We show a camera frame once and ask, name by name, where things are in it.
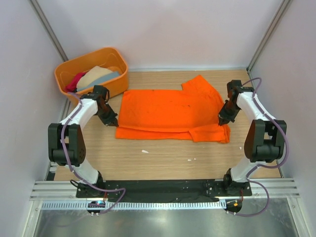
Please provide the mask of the orange t shirt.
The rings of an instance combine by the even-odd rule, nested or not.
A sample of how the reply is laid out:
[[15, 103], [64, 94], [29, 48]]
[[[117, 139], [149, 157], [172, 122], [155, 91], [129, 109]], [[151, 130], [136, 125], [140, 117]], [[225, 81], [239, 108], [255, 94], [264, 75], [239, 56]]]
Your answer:
[[183, 83], [181, 90], [128, 90], [116, 138], [229, 143], [229, 126], [219, 125], [223, 105], [220, 93], [201, 75]]

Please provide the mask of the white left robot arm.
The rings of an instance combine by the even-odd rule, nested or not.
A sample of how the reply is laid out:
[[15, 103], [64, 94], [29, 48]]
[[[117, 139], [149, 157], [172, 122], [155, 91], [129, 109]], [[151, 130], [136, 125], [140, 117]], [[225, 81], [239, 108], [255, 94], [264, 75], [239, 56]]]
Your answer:
[[87, 191], [95, 198], [107, 192], [101, 173], [92, 167], [86, 158], [86, 146], [82, 130], [93, 117], [97, 116], [105, 126], [118, 127], [117, 113], [108, 104], [109, 90], [96, 85], [92, 92], [79, 96], [74, 110], [59, 123], [48, 127], [48, 157], [59, 166], [67, 166], [79, 178]]

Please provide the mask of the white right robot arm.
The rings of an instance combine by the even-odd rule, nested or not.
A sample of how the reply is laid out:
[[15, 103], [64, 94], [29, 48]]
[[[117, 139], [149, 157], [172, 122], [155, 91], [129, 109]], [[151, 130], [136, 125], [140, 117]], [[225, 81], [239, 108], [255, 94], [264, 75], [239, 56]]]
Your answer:
[[270, 164], [288, 155], [287, 124], [272, 116], [259, 101], [256, 89], [246, 87], [240, 80], [227, 83], [228, 99], [218, 114], [219, 125], [234, 122], [239, 111], [250, 121], [244, 143], [245, 157], [223, 178], [223, 191], [233, 196], [247, 188], [248, 179], [259, 167], [272, 169]]

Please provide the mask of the blue grey folded shirt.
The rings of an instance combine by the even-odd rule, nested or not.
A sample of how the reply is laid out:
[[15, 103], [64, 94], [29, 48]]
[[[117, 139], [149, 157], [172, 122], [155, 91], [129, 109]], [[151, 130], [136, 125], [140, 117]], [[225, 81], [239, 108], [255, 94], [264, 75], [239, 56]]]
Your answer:
[[119, 77], [120, 74], [118, 72], [112, 72], [111, 74], [108, 74], [106, 76], [102, 76], [99, 79], [95, 80], [94, 82], [92, 82], [89, 87], [86, 87], [86, 89], [90, 88], [90, 87], [94, 87], [95, 85], [99, 85], [102, 84], [104, 82], [107, 82], [109, 80], [115, 79], [117, 77]]

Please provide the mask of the beige folded shirt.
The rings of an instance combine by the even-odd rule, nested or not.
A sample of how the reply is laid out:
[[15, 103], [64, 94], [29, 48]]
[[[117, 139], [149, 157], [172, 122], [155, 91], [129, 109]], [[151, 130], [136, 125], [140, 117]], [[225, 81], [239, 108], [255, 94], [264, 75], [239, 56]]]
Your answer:
[[80, 80], [77, 83], [77, 91], [85, 89], [86, 87], [89, 87], [89, 85], [95, 80], [99, 79], [102, 76], [111, 74], [112, 72], [113, 71], [107, 68], [102, 68], [99, 66], [93, 67], [83, 77], [80, 78]]

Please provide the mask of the red crumpled shirt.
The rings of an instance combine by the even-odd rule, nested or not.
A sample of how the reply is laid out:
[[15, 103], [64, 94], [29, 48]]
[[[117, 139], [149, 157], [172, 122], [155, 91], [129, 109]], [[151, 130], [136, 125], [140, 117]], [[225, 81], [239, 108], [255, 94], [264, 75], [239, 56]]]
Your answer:
[[72, 81], [65, 87], [66, 93], [77, 93], [78, 91], [85, 90], [86, 88], [77, 88], [77, 84], [80, 81], [80, 79], [85, 76], [86, 72], [81, 72], [75, 75], [75, 77], [72, 79]]

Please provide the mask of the orange plastic bin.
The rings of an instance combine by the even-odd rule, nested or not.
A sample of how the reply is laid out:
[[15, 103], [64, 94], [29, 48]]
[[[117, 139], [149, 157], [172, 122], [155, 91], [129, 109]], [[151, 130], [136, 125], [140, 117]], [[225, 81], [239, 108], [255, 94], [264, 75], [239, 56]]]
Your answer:
[[59, 90], [76, 106], [77, 99], [70, 94], [83, 95], [100, 84], [116, 96], [128, 89], [128, 65], [120, 52], [113, 47], [101, 48], [60, 64], [55, 69]]

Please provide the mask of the aluminium frame rail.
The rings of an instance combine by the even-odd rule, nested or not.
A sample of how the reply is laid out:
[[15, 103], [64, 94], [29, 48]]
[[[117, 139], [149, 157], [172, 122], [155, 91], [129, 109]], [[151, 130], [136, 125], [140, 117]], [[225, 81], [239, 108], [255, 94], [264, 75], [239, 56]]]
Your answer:
[[124, 202], [180, 202], [215, 201], [224, 198], [297, 197], [298, 189], [292, 178], [254, 179], [252, 183], [227, 185], [216, 180], [140, 180], [105, 182], [105, 191], [97, 191], [77, 181], [38, 181], [34, 184], [31, 199], [93, 199], [109, 198], [116, 201], [121, 188], [126, 189]]

